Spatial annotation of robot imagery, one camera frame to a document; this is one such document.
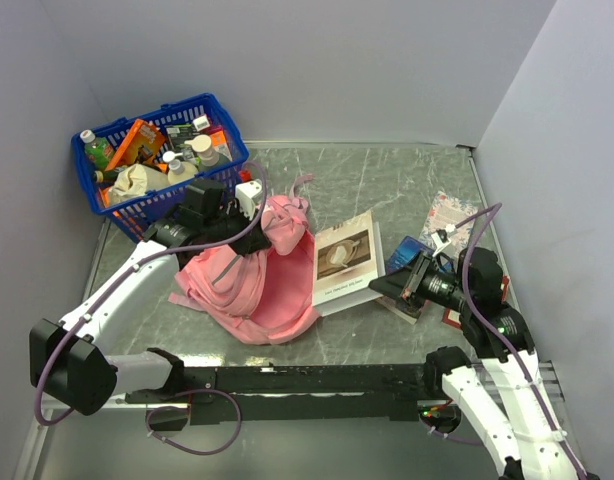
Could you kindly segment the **pink carton box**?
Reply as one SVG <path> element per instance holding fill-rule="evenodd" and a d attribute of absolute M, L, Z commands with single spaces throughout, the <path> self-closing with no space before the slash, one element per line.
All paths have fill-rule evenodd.
<path fill-rule="evenodd" d="M 211 127 L 207 129 L 205 133 L 211 138 L 212 145 L 216 151 L 226 156 L 227 158 L 232 159 L 232 154 L 227 142 L 227 137 L 222 127 Z"/>

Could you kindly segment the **white coffee cover book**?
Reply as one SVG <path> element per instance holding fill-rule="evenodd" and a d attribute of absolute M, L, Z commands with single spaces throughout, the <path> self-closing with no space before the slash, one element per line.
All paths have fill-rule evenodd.
<path fill-rule="evenodd" d="M 322 317 L 373 301 L 385 274 L 379 224 L 370 210 L 315 236 L 312 306 Z"/>

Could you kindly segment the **green drink bottle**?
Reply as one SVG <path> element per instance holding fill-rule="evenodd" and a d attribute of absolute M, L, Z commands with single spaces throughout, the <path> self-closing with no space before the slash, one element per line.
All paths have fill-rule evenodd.
<path fill-rule="evenodd" d="M 92 130 L 83 130 L 80 139 L 84 144 L 87 158 L 97 170 L 105 171 L 112 161 L 115 150 L 103 137 L 98 137 Z"/>

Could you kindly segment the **floral pink notebook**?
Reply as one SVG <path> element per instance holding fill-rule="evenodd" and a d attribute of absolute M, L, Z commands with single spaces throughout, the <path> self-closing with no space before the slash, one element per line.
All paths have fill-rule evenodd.
<path fill-rule="evenodd" d="M 467 202 L 438 191 L 429 209 L 418 240 L 428 247 L 434 247 L 432 234 L 446 227 L 448 224 L 458 224 L 460 221 L 478 212 L 478 207 Z M 449 248 L 454 256 L 457 256 L 467 247 L 475 221 L 472 220 L 458 229 L 450 238 L 452 246 Z"/>

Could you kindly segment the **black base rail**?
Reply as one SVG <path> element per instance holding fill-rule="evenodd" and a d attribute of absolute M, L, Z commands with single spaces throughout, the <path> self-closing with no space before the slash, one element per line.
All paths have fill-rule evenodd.
<path fill-rule="evenodd" d="M 193 425 L 233 417 L 238 404 L 244 421 L 387 418 L 416 421 L 419 406 L 447 400 L 442 376 L 473 363 L 458 347 L 442 347 L 422 364 L 266 367 L 187 367 L 178 384 L 129 393 L 129 404 L 184 406 Z"/>

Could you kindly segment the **pink student backpack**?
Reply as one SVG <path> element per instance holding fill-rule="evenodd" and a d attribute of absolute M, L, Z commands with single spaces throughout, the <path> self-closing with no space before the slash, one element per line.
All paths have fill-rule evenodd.
<path fill-rule="evenodd" d="M 309 202 L 295 188 L 266 200 L 261 227 L 271 246 L 248 255 L 229 245 L 205 250 L 175 275 L 182 290 L 169 302 L 208 313 L 244 344 L 286 343 L 308 330 L 319 313 L 312 306 L 314 236 Z"/>

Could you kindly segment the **black packaged box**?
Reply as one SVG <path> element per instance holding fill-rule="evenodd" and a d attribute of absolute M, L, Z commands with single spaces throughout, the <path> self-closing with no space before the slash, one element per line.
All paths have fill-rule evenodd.
<path fill-rule="evenodd" d="M 206 114 L 194 118 L 190 123 L 166 125 L 165 132 L 170 149 L 176 152 L 184 150 L 187 148 L 186 141 L 193 140 L 210 126 L 211 122 Z"/>

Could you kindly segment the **blue plastic shopping basket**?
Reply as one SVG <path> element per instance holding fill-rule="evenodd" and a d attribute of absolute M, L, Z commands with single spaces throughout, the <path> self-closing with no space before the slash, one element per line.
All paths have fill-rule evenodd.
<path fill-rule="evenodd" d="M 155 125 L 160 131 L 173 124 L 181 124 L 205 114 L 210 125 L 222 131 L 224 144 L 231 155 L 231 163 L 203 176 L 222 183 L 232 194 L 241 182 L 240 171 L 249 157 L 240 131 L 229 112 L 212 93 L 202 93 L 138 116 L 139 119 Z M 108 218 L 133 242 L 139 242 L 151 224 L 164 217 L 175 204 L 182 201 L 185 185 L 168 186 L 149 191 L 145 195 L 123 203 L 107 206 L 100 187 L 93 182 L 94 165 L 86 157 L 84 143 L 78 133 L 71 138 L 74 163 L 80 186 L 87 197 L 90 209 L 97 215 Z"/>

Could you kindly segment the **orange snack box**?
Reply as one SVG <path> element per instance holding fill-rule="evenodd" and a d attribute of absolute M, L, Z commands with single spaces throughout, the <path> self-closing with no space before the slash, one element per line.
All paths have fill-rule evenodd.
<path fill-rule="evenodd" d="M 165 142 L 165 136 L 157 126 L 137 119 L 108 163 L 106 171 L 135 164 L 155 166 L 156 157 Z"/>

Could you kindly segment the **blue Jane Eyre book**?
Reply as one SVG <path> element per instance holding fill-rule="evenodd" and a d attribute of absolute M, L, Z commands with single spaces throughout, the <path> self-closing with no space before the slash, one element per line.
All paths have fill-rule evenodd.
<path fill-rule="evenodd" d="M 391 297 L 382 296 L 375 300 L 377 304 L 411 325 L 416 324 L 423 313 L 426 303 L 422 301 L 410 305 L 401 298 L 402 291 L 411 276 L 411 271 L 408 269 L 408 266 L 419 253 L 428 253 L 429 251 L 430 249 L 419 240 L 411 236 L 405 236 L 385 263 L 385 271 L 388 276 L 391 276 L 401 269 L 405 269 L 405 271 L 402 274 L 398 274 L 395 279 L 396 298 L 393 299 Z"/>

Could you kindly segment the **grey pump bottle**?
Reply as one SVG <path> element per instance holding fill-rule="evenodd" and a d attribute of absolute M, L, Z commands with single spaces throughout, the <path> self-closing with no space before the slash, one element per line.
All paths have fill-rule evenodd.
<path fill-rule="evenodd" d="M 184 142 L 189 146 L 197 158 L 198 171 L 211 172 L 231 164 L 231 160 L 218 151 L 212 143 L 210 136 L 201 134 Z"/>

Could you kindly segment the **beige cloth bag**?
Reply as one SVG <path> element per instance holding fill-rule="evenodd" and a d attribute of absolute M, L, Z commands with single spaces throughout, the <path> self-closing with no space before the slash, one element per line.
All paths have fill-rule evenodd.
<path fill-rule="evenodd" d="M 117 205 L 169 186 L 167 175 L 160 170 L 134 164 L 118 175 L 115 183 L 107 190 L 106 202 L 108 206 Z"/>

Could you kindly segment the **cream lotion bottle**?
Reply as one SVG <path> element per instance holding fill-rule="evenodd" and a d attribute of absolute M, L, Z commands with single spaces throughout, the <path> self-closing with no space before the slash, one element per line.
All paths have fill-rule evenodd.
<path fill-rule="evenodd" d="M 195 164 L 188 162 L 183 153 L 166 151 L 162 161 L 167 166 L 167 178 L 170 185 L 176 185 L 193 179 L 198 174 Z"/>

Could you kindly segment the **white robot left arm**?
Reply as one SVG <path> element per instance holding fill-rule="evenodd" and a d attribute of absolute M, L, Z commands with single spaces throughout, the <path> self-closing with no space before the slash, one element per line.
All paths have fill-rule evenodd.
<path fill-rule="evenodd" d="M 40 320 L 29 335 L 34 412 L 48 424 L 42 399 L 50 395 L 69 412 L 92 415 L 115 395 L 148 390 L 164 402 L 185 387 L 182 359 L 161 348 L 112 355 L 119 328 L 136 316 L 149 295 L 164 288 L 196 254 L 227 246 L 245 254 L 269 245 L 261 227 L 267 200 L 264 178 L 237 185 L 233 193 L 198 178 L 180 202 L 148 227 L 125 263 L 88 299 L 60 321 Z"/>

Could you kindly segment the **red framed card book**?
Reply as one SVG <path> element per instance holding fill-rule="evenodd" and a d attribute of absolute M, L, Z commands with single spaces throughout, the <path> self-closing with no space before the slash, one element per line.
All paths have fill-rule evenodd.
<path fill-rule="evenodd" d="M 500 286 L 502 301 L 506 300 L 507 292 L 509 288 L 509 282 L 510 282 L 509 276 L 504 275 L 502 277 L 501 286 Z M 455 328 L 457 330 L 460 330 L 461 329 L 460 314 L 457 311 L 447 308 L 444 311 L 444 314 L 442 317 L 442 323 L 452 328 Z"/>

